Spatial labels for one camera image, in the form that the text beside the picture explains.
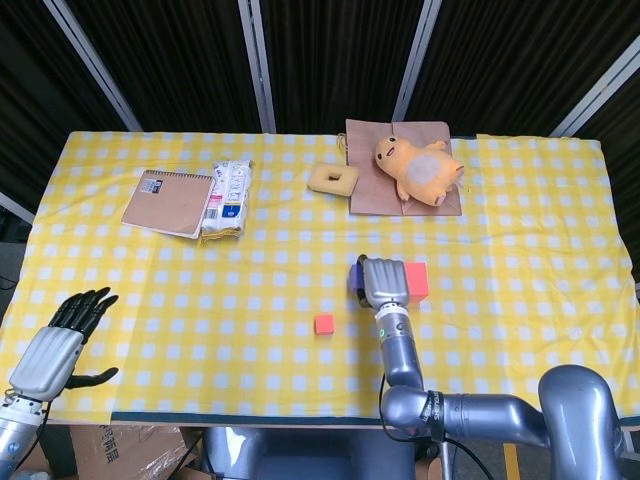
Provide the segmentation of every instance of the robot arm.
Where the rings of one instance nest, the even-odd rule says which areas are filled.
[[[446,395],[424,391],[413,340],[402,262],[361,255],[363,307],[376,311],[390,388],[381,402],[384,421],[409,438],[446,435],[551,448],[552,478],[618,479],[622,433],[611,391],[596,372],[561,365],[540,380],[542,412],[512,395]]]
[[[76,294],[67,299],[51,322],[33,338],[9,383],[0,405],[0,480],[9,478],[18,462],[33,445],[45,418],[42,408],[64,388],[99,385],[108,381],[117,368],[100,375],[72,375],[78,357],[98,322],[118,297],[108,297],[109,288]]]

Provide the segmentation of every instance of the stuffed animal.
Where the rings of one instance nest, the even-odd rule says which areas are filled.
[[[378,143],[374,159],[395,178],[400,200],[413,197],[439,207],[464,173],[464,166],[445,152],[445,147],[446,143],[439,141],[417,148],[405,138],[391,136]]]

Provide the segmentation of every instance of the table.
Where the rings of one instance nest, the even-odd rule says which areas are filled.
[[[640,414],[640,315],[599,144],[452,147],[463,215],[383,218],[306,189],[312,164],[344,163],[334,136],[73,133],[0,330],[0,374],[66,297],[110,285],[121,298],[77,372],[121,371],[65,392],[54,419],[375,424],[376,331],[346,288],[366,253],[428,264],[430,297],[411,312],[427,388],[538,405],[542,373],[582,363],[621,415]],[[241,239],[200,245],[120,223],[144,169],[209,173],[243,158],[255,169]],[[320,312],[335,315],[333,336],[313,334]]]

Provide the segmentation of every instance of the spiral notebook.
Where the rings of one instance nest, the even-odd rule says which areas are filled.
[[[213,177],[146,170],[122,223],[180,237],[198,238]]]

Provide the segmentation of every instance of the red block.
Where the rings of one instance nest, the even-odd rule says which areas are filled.
[[[420,303],[429,296],[426,263],[405,263],[404,272],[409,284],[409,303]]]
[[[333,315],[323,313],[314,318],[316,335],[331,335],[333,333]]]

